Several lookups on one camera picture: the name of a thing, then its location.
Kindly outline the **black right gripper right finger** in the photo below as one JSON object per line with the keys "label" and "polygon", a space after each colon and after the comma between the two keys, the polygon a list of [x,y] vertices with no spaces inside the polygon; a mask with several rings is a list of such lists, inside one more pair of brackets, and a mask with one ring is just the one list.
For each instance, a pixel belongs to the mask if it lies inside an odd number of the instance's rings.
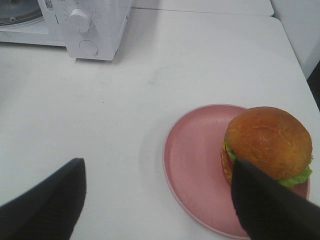
{"label": "black right gripper right finger", "polygon": [[318,240],[320,208],[272,179],[246,159],[236,159],[231,199],[252,240]]}

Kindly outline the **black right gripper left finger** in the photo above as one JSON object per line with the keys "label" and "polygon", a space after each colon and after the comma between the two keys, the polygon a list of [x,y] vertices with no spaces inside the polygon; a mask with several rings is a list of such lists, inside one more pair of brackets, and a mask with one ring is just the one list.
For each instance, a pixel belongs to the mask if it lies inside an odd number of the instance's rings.
{"label": "black right gripper left finger", "polygon": [[1,205],[2,240],[69,240],[87,194],[86,166],[74,158],[45,180]]}

